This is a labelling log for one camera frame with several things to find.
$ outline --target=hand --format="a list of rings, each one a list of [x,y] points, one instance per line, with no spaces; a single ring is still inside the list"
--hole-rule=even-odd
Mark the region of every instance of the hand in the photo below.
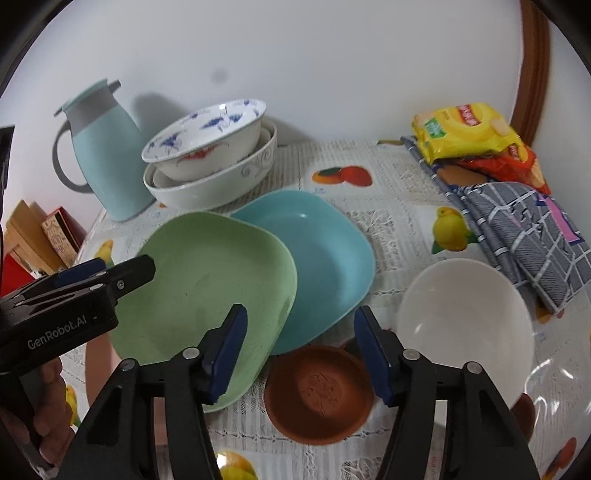
[[[39,452],[50,464],[60,466],[66,450],[74,438],[70,428],[72,409],[66,403],[66,383],[60,376],[61,360],[56,358],[41,367],[41,379],[45,384],[41,405],[33,419],[33,426],[43,438]],[[25,425],[12,413],[0,408],[0,419],[4,421],[12,438],[24,445],[30,441]]]

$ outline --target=teal plate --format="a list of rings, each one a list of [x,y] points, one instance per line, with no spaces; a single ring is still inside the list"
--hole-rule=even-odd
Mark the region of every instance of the teal plate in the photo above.
[[[311,342],[367,295],[375,275],[374,251],[363,233],[320,197],[279,190],[232,217],[278,236],[295,261],[297,294],[272,355]]]
[[[111,341],[121,358],[140,364],[170,359],[219,327],[234,303],[248,330],[228,390],[215,411],[238,400],[267,360],[296,297],[297,273],[287,247],[271,233],[214,213],[189,213],[157,230],[139,254],[156,275],[119,299]]]

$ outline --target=yellow chip bag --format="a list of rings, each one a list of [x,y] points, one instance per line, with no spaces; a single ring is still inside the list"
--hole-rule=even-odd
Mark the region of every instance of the yellow chip bag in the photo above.
[[[420,113],[414,116],[412,126],[417,145],[429,165],[439,158],[499,153],[510,145],[517,147],[522,161],[528,157],[519,135],[487,103]]]

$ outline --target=white bowl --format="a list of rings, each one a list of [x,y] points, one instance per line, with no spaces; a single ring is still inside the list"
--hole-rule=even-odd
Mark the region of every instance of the white bowl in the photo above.
[[[410,285],[397,316],[404,348],[431,362],[480,363],[511,408],[524,392],[534,356],[528,309],[511,282],[476,260],[454,258],[424,270]],[[438,401],[435,422],[446,424]]]
[[[230,203],[256,187],[271,169],[276,148],[277,129],[264,119],[256,151],[241,162],[204,179],[182,184],[167,179],[150,164],[144,171],[144,184],[158,201],[167,206],[210,210]]]
[[[191,113],[152,138],[142,159],[173,180],[202,179],[250,155],[266,108],[260,100],[242,99]]]

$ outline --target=stacked bowl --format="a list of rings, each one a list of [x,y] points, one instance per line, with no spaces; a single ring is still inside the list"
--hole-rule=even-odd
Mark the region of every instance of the stacked bowl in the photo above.
[[[167,206],[210,210],[257,186],[271,169],[277,129],[261,100],[203,108],[152,138],[142,151],[144,184]]]

